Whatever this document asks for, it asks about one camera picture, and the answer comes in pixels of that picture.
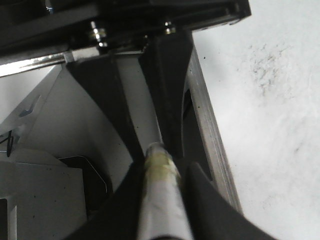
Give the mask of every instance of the black bracket arm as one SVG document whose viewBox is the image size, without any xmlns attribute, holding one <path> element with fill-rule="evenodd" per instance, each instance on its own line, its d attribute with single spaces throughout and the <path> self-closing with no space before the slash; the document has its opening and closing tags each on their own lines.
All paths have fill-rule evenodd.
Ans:
<svg viewBox="0 0 320 240">
<path fill-rule="evenodd" d="M 71 62 L 67 68 L 110 120 L 132 159 L 143 161 L 144 153 L 130 116 L 114 55 Z"/>
<path fill-rule="evenodd" d="M 192 35 L 181 31 L 156 36 L 139 58 L 151 93 L 162 140 L 175 157 L 183 157 L 183 101 L 193 50 Z"/>
</svg>

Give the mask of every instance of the white wall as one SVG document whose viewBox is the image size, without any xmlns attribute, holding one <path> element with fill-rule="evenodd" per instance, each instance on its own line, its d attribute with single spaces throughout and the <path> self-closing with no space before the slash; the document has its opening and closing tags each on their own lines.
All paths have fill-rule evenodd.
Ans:
<svg viewBox="0 0 320 240">
<path fill-rule="evenodd" d="M 194 41 L 245 216 L 320 239 L 320 1 L 252 0 Z"/>
</svg>

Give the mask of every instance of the metal bolt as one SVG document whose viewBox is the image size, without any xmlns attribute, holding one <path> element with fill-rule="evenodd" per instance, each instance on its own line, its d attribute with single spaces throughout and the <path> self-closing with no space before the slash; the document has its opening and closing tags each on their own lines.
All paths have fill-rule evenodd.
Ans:
<svg viewBox="0 0 320 240">
<path fill-rule="evenodd" d="M 171 23 L 171 21 L 166 21 L 164 23 L 164 26 L 166 26 L 167 28 L 164 30 L 164 34 L 166 35 L 170 35 L 170 34 L 174 34 L 176 32 L 176 28 L 173 26 L 173 24 Z"/>
<path fill-rule="evenodd" d="M 90 22 L 91 31 L 89 32 L 89 38 L 92 41 L 96 41 L 98 46 L 101 48 L 105 48 L 108 46 L 106 41 L 107 31 L 104 27 L 98 26 L 98 23 L 95 21 Z"/>
</svg>

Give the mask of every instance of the metal frame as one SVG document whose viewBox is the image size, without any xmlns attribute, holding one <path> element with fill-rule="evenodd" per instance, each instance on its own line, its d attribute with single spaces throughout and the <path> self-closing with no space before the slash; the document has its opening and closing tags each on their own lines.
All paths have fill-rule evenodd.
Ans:
<svg viewBox="0 0 320 240">
<path fill-rule="evenodd" d="M 191 54 L 186 77 L 212 178 L 216 179 L 217 190 L 223 198 L 239 213 L 242 213 L 237 189 L 195 47 Z"/>
</svg>

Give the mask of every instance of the metal strip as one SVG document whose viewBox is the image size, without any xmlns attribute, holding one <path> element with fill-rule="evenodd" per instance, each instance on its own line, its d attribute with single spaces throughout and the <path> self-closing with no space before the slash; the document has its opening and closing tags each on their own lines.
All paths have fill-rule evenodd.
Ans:
<svg viewBox="0 0 320 240">
<path fill-rule="evenodd" d="M 0 65 L 0 78 L 65 62 L 64 53 L 40 56 Z"/>
<path fill-rule="evenodd" d="M 195 47 L 186 77 L 208 165 L 212 177 L 216 179 L 217 190 L 234 209 L 242 214 L 237 189 Z"/>
</svg>

